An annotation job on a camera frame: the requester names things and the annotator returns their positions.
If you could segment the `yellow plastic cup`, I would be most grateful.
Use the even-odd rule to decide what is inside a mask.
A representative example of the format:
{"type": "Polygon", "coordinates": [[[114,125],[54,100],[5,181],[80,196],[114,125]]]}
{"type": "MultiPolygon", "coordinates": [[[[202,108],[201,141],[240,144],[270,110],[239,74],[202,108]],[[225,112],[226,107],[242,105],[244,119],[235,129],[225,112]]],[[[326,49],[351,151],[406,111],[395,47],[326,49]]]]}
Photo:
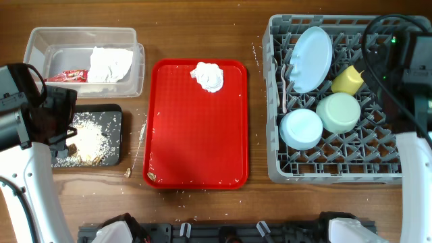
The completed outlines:
{"type": "Polygon", "coordinates": [[[364,83],[361,74],[362,72],[358,72],[353,65],[347,67],[332,81],[332,92],[344,92],[349,95],[355,95],[364,83]]]}

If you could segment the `green bowl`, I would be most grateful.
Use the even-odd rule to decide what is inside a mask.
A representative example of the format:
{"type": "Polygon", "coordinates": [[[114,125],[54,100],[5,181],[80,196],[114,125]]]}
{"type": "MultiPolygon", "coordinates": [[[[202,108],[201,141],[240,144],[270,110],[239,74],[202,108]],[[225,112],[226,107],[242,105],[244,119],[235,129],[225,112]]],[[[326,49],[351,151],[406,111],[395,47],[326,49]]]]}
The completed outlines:
{"type": "Polygon", "coordinates": [[[322,99],[316,108],[323,127],[335,134],[353,130],[360,118],[359,102],[344,92],[331,94],[322,99]]]}

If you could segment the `large light blue plate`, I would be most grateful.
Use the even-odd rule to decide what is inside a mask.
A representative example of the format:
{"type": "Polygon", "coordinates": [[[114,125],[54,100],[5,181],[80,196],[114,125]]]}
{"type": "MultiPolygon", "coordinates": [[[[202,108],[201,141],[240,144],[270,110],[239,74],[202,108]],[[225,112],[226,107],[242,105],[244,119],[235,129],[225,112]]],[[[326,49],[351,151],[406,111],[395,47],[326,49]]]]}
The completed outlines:
{"type": "Polygon", "coordinates": [[[289,79],[295,92],[307,93],[321,85],[329,72],[332,53],[332,42],[322,28],[313,26],[302,33],[290,59],[293,70],[289,79]]]}

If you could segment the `small light blue saucer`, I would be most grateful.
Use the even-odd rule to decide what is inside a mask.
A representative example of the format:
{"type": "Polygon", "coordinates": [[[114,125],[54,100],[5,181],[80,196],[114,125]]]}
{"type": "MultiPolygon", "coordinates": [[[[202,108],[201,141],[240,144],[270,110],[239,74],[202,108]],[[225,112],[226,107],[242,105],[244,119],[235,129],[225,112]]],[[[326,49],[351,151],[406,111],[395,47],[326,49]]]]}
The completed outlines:
{"type": "Polygon", "coordinates": [[[279,125],[281,139],[296,150],[308,150],[318,145],[322,133],[321,118],[310,109],[297,109],[287,113],[279,125]]]}

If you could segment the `white plastic fork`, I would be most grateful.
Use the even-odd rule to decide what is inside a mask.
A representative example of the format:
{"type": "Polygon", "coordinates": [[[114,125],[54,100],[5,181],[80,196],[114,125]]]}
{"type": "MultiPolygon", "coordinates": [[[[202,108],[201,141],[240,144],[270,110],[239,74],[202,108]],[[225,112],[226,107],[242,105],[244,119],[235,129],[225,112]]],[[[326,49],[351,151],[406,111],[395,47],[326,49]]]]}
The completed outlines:
{"type": "Polygon", "coordinates": [[[283,114],[287,113],[287,101],[286,101],[286,64],[283,64],[281,67],[281,81],[282,81],[282,111],[283,114]]]}

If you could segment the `white tissue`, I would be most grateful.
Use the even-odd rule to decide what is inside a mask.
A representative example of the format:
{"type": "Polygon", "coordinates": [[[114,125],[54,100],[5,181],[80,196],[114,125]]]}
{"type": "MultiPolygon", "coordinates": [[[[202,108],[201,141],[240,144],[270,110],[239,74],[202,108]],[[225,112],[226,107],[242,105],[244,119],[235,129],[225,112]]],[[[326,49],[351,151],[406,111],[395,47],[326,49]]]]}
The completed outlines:
{"type": "Polygon", "coordinates": [[[215,93],[223,87],[223,70],[216,63],[198,62],[190,75],[207,92],[215,93]]]}

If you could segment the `white paper napkin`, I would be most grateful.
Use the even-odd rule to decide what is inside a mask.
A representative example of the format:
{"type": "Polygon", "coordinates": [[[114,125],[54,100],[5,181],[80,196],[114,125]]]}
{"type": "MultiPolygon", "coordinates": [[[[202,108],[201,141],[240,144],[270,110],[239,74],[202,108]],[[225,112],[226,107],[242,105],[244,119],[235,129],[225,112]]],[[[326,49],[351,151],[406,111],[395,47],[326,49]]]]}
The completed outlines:
{"type": "Polygon", "coordinates": [[[95,47],[90,56],[88,83],[116,83],[132,66],[134,53],[127,49],[95,47]]]}

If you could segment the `red snack wrapper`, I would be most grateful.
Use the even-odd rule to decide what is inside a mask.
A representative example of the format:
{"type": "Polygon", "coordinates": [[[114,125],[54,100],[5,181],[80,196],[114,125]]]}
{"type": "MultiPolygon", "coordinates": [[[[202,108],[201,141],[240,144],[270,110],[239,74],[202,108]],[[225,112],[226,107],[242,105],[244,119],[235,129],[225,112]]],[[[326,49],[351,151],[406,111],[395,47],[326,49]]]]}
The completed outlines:
{"type": "Polygon", "coordinates": [[[46,82],[87,82],[87,70],[68,70],[45,79],[46,82]]]}

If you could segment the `white plastic spoon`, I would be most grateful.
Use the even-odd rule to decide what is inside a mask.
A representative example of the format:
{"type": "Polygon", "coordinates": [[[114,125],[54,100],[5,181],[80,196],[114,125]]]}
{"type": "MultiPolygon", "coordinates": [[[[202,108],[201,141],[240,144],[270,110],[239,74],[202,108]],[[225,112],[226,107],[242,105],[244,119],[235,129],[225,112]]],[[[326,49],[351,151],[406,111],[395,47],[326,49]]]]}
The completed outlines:
{"type": "Polygon", "coordinates": [[[280,98],[279,98],[279,91],[278,91],[277,78],[276,78],[278,63],[277,63],[276,58],[274,58],[274,57],[272,60],[272,64],[273,64],[274,71],[275,71],[275,90],[276,90],[277,107],[279,107],[280,106],[280,98]]]}

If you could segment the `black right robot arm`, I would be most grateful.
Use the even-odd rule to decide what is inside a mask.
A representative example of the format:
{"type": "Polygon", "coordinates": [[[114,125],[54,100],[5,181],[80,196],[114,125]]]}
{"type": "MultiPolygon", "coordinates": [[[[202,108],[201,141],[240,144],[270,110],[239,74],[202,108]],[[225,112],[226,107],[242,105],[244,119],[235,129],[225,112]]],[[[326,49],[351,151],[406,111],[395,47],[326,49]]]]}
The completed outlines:
{"type": "Polygon", "coordinates": [[[396,137],[401,242],[431,241],[431,33],[396,31],[354,64],[396,137]]]}

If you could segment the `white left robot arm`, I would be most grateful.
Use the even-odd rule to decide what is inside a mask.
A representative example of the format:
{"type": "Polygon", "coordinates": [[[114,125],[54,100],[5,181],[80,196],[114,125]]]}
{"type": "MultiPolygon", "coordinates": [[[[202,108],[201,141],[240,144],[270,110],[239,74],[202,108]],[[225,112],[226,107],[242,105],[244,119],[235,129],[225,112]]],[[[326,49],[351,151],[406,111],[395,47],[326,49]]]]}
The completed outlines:
{"type": "Polygon", "coordinates": [[[27,63],[1,66],[1,191],[18,242],[73,242],[52,161],[65,157],[77,92],[37,87],[27,63]]]}

